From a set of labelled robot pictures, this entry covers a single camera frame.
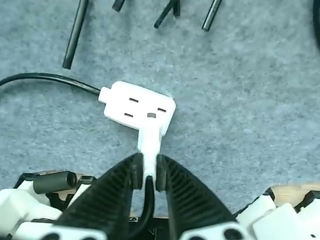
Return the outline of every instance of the plug socket holes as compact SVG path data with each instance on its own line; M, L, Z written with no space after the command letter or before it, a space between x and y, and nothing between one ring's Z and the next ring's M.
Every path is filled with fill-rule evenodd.
M133 118L133 117L134 117L133 115L131 115L131 114L129 114L129 113L125 113L124 115L127 116L127 117L130 117L130 118Z
M135 102L135 103L138 103L138 102L139 102L137 99L134 99L134 98L132 98L132 97L130 97L129 100L132 101L132 102Z
M158 107L158 111L163 112L163 113L167 112L166 110L164 110L163 108L160 108L160 107Z

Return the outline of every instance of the black rod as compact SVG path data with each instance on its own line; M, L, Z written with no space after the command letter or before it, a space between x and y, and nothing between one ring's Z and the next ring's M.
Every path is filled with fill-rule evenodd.
M164 10L162 11L161 15L159 16L159 18L156 20L155 24L153 25L156 29L158 29L160 27L160 25L162 24L162 22L164 21L164 19L166 18L166 16L170 12L170 10L176 4L176 1L177 0L170 0L169 1L167 6L164 8Z
M89 0L79 0L78 9L76 11L68 47L66 48L62 67L64 69L71 69L72 62L76 53L78 40L84 23L86 11L88 8Z
M211 25L215 19L221 0L213 0L209 12L203 22L202 29L209 32Z
M180 16L180 0L176 0L175 4L173 5L173 15L175 17Z
M120 12L122 6L124 5L125 3L125 0L115 0L113 5L112 5L112 9L117 11L117 12Z

